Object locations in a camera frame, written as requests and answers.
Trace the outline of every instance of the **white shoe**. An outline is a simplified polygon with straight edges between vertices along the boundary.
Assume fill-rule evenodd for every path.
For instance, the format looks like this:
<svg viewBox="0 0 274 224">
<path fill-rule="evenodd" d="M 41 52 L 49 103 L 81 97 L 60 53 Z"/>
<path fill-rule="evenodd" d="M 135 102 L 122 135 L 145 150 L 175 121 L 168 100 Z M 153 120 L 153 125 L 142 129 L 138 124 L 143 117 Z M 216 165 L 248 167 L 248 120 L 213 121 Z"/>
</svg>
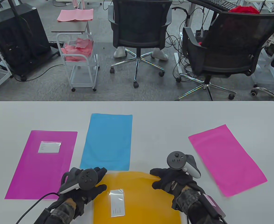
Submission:
<svg viewBox="0 0 274 224">
<path fill-rule="evenodd" d="M 160 50 L 159 48 L 154 48 L 153 53 L 152 53 L 153 58 L 157 58 L 163 61 L 168 60 L 168 55 L 164 53 L 163 50 Z"/>
<path fill-rule="evenodd" d="M 115 58 L 122 58 L 126 56 L 126 51 L 124 47 L 118 47 L 117 50 L 114 52 L 113 57 Z"/>
</svg>

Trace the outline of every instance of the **black office chair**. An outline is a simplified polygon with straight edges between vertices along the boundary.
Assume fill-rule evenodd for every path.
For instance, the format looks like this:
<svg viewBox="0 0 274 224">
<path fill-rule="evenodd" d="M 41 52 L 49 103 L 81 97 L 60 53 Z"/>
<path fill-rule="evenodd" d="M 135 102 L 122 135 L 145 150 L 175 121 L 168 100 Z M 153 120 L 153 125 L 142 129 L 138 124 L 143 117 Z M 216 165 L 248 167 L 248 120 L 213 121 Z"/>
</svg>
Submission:
<svg viewBox="0 0 274 224">
<path fill-rule="evenodd" d="M 233 100 L 236 92 L 210 83 L 212 77 L 228 78 L 232 74 L 250 76 L 256 68 L 263 44 L 274 33 L 274 14 L 241 14 L 222 12 L 210 27 L 201 45 L 190 27 L 183 28 L 183 54 L 189 59 L 193 74 L 205 76 L 201 81 L 180 74 L 181 77 L 200 83 L 196 90 L 207 90 L 213 100 L 210 87 L 229 93 Z"/>
<path fill-rule="evenodd" d="M 165 47 L 167 26 L 171 23 L 172 1 L 168 0 L 113 0 L 108 6 L 108 19 L 113 30 L 113 46 L 136 48 L 136 54 L 125 49 L 134 57 L 126 61 L 111 65 L 110 73 L 114 73 L 114 66 L 136 61 L 134 88 L 138 88 L 136 81 L 139 62 L 150 64 L 161 69 L 159 75 L 164 76 L 165 70 L 144 59 L 152 52 L 141 55 L 141 48 Z"/>
</svg>

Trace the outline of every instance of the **chair armrest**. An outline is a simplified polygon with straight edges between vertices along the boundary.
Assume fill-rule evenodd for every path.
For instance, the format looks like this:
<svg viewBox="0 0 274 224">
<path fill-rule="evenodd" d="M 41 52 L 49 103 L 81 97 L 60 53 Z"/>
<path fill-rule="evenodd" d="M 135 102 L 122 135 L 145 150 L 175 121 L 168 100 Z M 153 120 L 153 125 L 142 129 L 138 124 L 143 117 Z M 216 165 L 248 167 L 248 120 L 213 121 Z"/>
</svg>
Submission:
<svg viewBox="0 0 274 224">
<path fill-rule="evenodd" d="M 114 21 L 114 7 L 113 5 L 108 5 L 108 20 L 110 23 L 116 24 Z"/>
<path fill-rule="evenodd" d="M 185 29 L 186 34 L 187 34 L 189 40 L 191 41 L 191 43 L 195 46 L 201 47 L 201 45 L 197 42 L 197 40 L 193 34 L 193 31 L 191 30 L 191 27 L 184 27 L 183 29 Z"/>
<path fill-rule="evenodd" d="M 167 13 L 166 23 L 165 25 L 168 26 L 172 21 L 172 8 L 170 7 Z"/>
</svg>

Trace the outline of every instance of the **black glove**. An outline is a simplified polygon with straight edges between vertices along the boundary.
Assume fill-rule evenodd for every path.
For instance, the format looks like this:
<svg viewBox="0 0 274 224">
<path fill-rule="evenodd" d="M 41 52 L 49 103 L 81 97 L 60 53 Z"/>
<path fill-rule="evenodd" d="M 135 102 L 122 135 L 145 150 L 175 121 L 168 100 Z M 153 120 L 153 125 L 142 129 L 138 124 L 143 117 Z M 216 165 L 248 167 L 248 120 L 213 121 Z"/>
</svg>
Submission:
<svg viewBox="0 0 274 224">
<path fill-rule="evenodd" d="M 94 170 L 98 173 L 98 182 L 97 182 L 98 184 L 107 173 L 107 170 L 105 168 L 100 169 L 99 167 L 94 168 Z M 65 202 L 65 200 L 67 200 L 68 198 L 72 198 L 73 201 L 76 203 L 76 210 L 73 218 L 75 219 L 78 216 L 81 216 L 84 214 L 84 205 L 91 202 L 99 194 L 101 194 L 103 191 L 106 191 L 106 190 L 107 190 L 107 185 L 105 184 L 99 185 L 97 187 L 93 187 L 92 189 L 88 191 L 84 191 L 82 189 L 78 189 L 78 190 L 74 189 L 67 193 L 60 194 L 58 200 L 52 203 L 48 209 L 52 210 L 54 208 L 57 208 L 59 205 Z"/>
<path fill-rule="evenodd" d="M 150 174 L 161 178 L 161 180 L 153 182 L 152 187 L 154 189 L 164 190 L 174 196 L 172 208 L 175 210 L 181 211 L 176 204 L 176 198 L 181 194 L 182 189 L 185 186 L 189 186 L 196 191 L 204 193 L 203 189 L 197 185 L 192 176 L 186 174 L 186 172 L 182 170 L 155 168 L 150 171 Z"/>
</svg>

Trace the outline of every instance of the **white label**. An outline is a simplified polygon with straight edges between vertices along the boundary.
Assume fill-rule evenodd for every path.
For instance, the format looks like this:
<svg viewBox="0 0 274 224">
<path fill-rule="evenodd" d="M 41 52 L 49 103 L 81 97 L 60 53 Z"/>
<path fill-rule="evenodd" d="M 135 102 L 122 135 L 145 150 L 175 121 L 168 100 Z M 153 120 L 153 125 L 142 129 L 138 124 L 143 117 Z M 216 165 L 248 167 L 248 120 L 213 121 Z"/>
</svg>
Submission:
<svg viewBox="0 0 274 224">
<path fill-rule="evenodd" d="M 111 217 L 124 216 L 124 194 L 123 189 L 112 190 L 109 193 L 111 200 Z"/>
<path fill-rule="evenodd" d="M 208 195 L 206 195 L 206 194 L 203 194 L 203 195 L 207 198 L 207 200 L 209 201 L 209 203 L 211 203 L 212 206 L 216 207 L 216 205 L 213 203 L 213 201 L 210 199 L 210 197 Z"/>
<path fill-rule="evenodd" d="M 41 142 L 38 153 L 59 153 L 61 143 Z"/>
</svg>

